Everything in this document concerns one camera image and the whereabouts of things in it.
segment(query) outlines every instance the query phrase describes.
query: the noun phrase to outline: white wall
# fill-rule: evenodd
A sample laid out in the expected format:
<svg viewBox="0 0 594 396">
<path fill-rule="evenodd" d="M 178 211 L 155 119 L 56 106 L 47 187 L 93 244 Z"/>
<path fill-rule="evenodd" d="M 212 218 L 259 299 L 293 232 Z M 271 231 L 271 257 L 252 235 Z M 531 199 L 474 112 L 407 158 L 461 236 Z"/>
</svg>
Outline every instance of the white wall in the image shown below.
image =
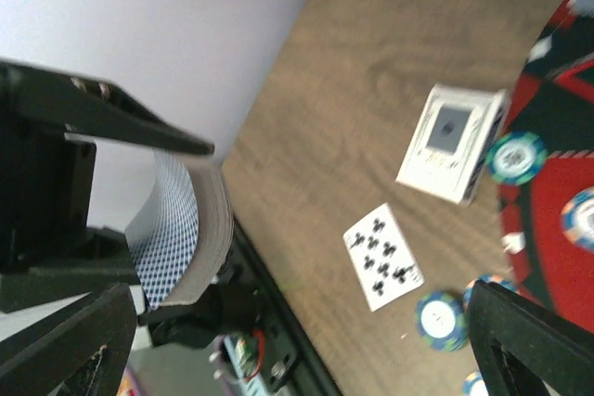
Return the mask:
<svg viewBox="0 0 594 396">
<path fill-rule="evenodd" d="M 0 0 L 0 57 L 113 80 L 223 160 L 303 1 Z M 99 142 L 90 223 L 123 229 L 153 175 L 149 151 Z"/>
</svg>

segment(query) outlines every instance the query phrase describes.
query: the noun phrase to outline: black plastic frame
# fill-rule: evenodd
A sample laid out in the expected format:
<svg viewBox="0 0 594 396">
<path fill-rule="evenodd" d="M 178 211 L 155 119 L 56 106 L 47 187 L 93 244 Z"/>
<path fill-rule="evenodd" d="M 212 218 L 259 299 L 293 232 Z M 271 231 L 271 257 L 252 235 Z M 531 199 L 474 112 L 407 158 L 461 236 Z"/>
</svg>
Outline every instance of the black plastic frame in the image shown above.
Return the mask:
<svg viewBox="0 0 594 396">
<path fill-rule="evenodd" d="M 265 296 L 266 353 L 261 376 L 271 392 L 286 386 L 296 396 L 342 395 L 237 219 L 226 272 L 221 276 L 230 283 L 256 284 Z M 271 374 L 277 362 L 284 362 L 288 369 L 281 379 Z"/>
<path fill-rule="evenodd" d="M 86 227 L 96 146 L 73 134 L 214 152 L 212 142 L 166 123 L 114 83 L 0 58 L 1 273 L 85 249 L 93 238 L 109 243 Z"/>
<path fill-rule="evenodd" d="M 93 373 L 88 391 L 58 394 L 116 394 L 135 331 L 127 285 L 82 297 L 0 342 L 0 394 L 48 394 L 65 380 L 79 381 L 76 372 L 84 377 L 87 365 Z"/>
<path fill-rule="evenodd" d="M 594 394 L 594 335 L 501 285 L 477 281 L 472 350 L 491 396 Z"/>
</svg>

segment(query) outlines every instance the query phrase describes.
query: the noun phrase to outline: club symbol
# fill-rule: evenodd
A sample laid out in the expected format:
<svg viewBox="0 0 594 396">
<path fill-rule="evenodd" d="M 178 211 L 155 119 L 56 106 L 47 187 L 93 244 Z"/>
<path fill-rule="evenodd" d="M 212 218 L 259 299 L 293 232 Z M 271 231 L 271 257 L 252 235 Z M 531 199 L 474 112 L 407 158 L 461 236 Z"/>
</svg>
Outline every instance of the club symbol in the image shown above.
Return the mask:
<svg viewBox="0 0 594 396">
<path fill-rule="evenodd" d="M 385 277 L 388 276 L 388 270 L 390 269 L 390 263 L 382 263 L 378 268 L 378 274 L 382 274 Z"/>
<path fill-rule="evenodd" d="M 412 270 L 412 266 L 408 266 L 407 268 L 396 268 L 392 274 L 392 278 L 397 279 L 400 283 L 405 283 L 407 281 L 407 273 Z"/>
<path fill-rule="evenodd" d="M 374 290 L 375 292 L 377 292 L 379 295 L 383 296 L 383 282 L 379 281 L 379 282 L 375 282 L 373 284 L 373 287 L 371 287 L 372 290 Z"/>
<path fill-rule="evenodd" d="M 376 218 L 373 221 L 373 232 L 381 232 L 381 229 L 383 229 L 385 225 L 385 222 L 381 222 L 379 218 Z"/>
<path fill-rule="evenodd" d="M 445 126 L 442 127 L 442 134 L 444 134 L 444 136 L 449 136 L 449 134 L 454 132 L 454 129 L 456 129 L 456 124 L 452 121 L 448 121 Z"/>
<path fill-rule="evenodd" d="M 382 254 L 384 257 L 388 257 L 388 256 L 392 257 L 395 252 L 396 252 L 395 245 L 391 245 L 387 241 L 383 244 L 383 253 Z"/>
<path fill-rule="evenodd" d="M 355 246 L 359 246 L 361 243 L 363 243 L 365 241 L 365 236 L 362 236 L 361 234 L 359 234 L 358 232 L 355 234 L 355 242 L 351 245 L 351 248 L 354 248 Z"/>
<path fill-rule="evenodd" d="M 374 264 L 375 264 L 375 260 L 370 259 L 370 257 L 367 255 L 365 257 L 365 264 L 363 265 L 363 269 L 368 270 L 368 269 L 372 268 Z"/>
<path fill-rule="evenodd" d="M 374 249 L 379 244 L 380 244 L 380 241 L 377 238 L 374 238 L 373 236 L 370 236 L 368 238 L 368 249 Z"/>
</svg>

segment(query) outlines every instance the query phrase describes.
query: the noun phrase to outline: red wire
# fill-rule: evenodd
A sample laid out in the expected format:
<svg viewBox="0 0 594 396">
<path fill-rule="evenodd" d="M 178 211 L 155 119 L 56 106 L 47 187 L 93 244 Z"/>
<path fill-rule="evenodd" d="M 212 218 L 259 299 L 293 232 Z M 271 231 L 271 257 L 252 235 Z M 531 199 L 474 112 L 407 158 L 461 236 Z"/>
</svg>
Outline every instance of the red wire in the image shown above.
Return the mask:
<svg viewBox="0 0 594 396">
<path fill-rule="evenodd" d="M 262 370 L 262 363 L 264 362 L 264 350 L 266 346 L 264 331 L 262 331 L 261 329 L 254 329 L 252 332 L 252 336 L 258 339 L 258 363 L 256 364 L 256 367 L 252 371 L 252 373 L 249 376 L 243 378 L 243 380 L 245 380 L 246 382 L 250 382 L 256 376 L 258 376 L 258 373 L 260 373 L 260 371 Z"/>
</svg>

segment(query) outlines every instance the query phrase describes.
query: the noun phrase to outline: white poker chip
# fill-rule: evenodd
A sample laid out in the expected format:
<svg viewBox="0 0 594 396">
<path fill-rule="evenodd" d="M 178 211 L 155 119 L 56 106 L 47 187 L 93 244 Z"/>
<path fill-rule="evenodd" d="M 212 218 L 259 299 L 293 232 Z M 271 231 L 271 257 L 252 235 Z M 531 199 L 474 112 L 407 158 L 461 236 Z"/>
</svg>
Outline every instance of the white poker chip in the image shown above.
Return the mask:
<svg viewBox="0 0 594 396">
<path fill-rule="evenodd" d="M 480 371 L 475 371 L 466 377 L 462 390 L 465 396 L 489 396 Z"/>
<path fill-rule="evenodd" d="M 562 209 L 565 236 L 577 246 L 594 251 L 594 187 L 573 197 Z"/>
<path fill-rule="evenodd" d="M 456 351 L 468 341 L 468 326 L 460 303 L 435 291 L 424 296 L 415 311 L 419 333 L 438 351 Z"/>
<path fill-rule="evenodd" d="M 486 165 L 497 183 L 523 185 L 542 170 L 547 155 L 547 148 L 537 134 L 512 132 L 489 148 Z"/>
</svg>

